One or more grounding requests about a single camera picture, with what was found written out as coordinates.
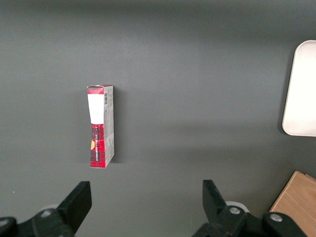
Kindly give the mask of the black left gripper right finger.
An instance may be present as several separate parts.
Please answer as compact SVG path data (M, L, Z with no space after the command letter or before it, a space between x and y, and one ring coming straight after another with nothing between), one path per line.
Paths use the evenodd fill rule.
M228 205L212 180L203 180L202 204L208 219L195 237L305 237L306 234L286 214L266 212L254 217L236 205Z

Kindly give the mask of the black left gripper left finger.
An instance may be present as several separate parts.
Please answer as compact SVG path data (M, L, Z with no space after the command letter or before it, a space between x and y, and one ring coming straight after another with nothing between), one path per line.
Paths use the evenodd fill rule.
M81 181L56 208L46 208L23 223L0 219L2 237L74 237L92 207L89 181Z

